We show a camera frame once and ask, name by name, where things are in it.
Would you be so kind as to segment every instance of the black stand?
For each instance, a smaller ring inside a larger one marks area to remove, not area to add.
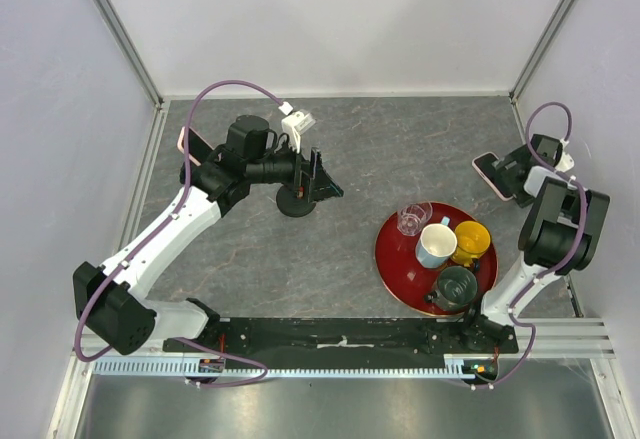
[[[298,199],[286,186],[278,189],[276,205],[281,213],[288,217],[304,217],[316,208],[315,202]]]

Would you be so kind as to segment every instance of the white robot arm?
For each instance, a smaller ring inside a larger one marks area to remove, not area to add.
[[[500,324],[512,324],[510,316],[518,317],[549,284],[574,269],[587,267],[595,254],[610,200],[605,194],[586,191],[581,211],[576,188],[553,175],[545,175],[530,193],[535,201],[520,231],[520,256],[482,300],[482,314]],[[581,214],[586,215],[585,227],[575,245]],[[541,276],[550,268],[553,272]]]
[[[309,127],[308,114],[291,116],[287,123]],[[73,275],[78,318],[88,308],[86,325],[121,354],[134,352],[150,338],[197,337],[217,316],[211,309],[192,298],[179,303],[147,299],[160,274],[191,241],[244,199],[253,184],[281,183],[276,204],[291,217],[302,217],[318,201],[343,195],[324,170],[320,152],[312,149],[306,160],[299,139],[298,134],[291,146],[287,135],[278,137],[256,116],[237,118],[226,143],[215,149],[190,131],[189,142],[199,146],[190,148],[192,187],[186,194],[182,188],[152,224],[100,267],[87,262],[78,267]]]

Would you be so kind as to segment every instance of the floor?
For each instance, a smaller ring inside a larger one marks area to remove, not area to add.
[[[150,298],[197,297],[226,316],[415,317],[383,287],[373,260],[382,223],[401,196],[452,204],[490,230],[504,273],[516,259],[527,211],[502,202],[471,168],[486,151],[503,155],[521,144],[505,97],[296,99],[317,124],[303,139],[317,146],[345,196],[320,203],[301,219],[282,216],[277,186],[254,186],[214,228],[165,271]],[[182,156],[178,133],[190,101],[171,103],[141,227],[177,194]],[[280,129],[267,100],[209,100],[194,129],[211,144],[225,141],[236,116],[256,114]],[[562,281],[524,315],[573,315]]]
[[[565,360],[528,361],[494,391],[476,392],[428,379],[281,379],[211,391],[179,378],[94,376],[76,438],[116,437],[613,436],[589,361]]]

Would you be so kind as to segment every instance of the glass cup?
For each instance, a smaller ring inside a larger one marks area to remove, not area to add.
[[[475,260],[480,259],[487,252],[491,245],[491,234],[479,222],[461,222],[454,232],[458,239],[458,247],[451,256],[451,260],[461,266],[471,266]]]
[[[405,236],[417,236],[431,219],[433,207],[428,202],[400,202],[398,206],[398,230]]]

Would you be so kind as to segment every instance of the black rail base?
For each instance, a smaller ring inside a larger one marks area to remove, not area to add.
[[[196,342],[205,347],[260,361],[275,369],[354,369],[442,367],[444,354],[518,352],[515,332],[498,344],[473,341],[463,322],[436,319],[290,319],[223,318],[212,320]],[[165,352],[200,352],[173,339]],[[246,369],[230,361],[228,367]]]

